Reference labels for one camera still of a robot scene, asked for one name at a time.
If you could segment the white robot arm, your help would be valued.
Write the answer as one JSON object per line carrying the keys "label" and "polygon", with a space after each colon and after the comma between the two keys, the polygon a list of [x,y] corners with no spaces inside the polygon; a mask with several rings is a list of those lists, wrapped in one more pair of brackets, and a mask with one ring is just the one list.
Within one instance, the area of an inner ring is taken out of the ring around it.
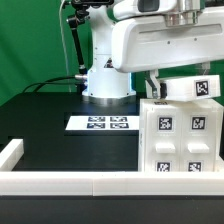
{"label": "white robot arm", "polygon": [[114,0],[89,9],[93,64],[83,96],[132,98],[131,75],[224,59],[224,5],[204,0]]}

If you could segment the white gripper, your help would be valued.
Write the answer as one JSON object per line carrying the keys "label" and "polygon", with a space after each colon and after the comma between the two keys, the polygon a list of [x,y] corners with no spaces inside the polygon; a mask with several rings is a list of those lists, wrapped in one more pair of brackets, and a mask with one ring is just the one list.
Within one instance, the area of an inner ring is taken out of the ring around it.
{"label": "white gripper", "polygon": [[159,97],[156,69],[202,64],[224,59],[224,7],[206,8],[198,23],[168,27],[163,16],[137,17],[118,22],[112,31],[113,67],[121,72],[147,71],[146,95]]}

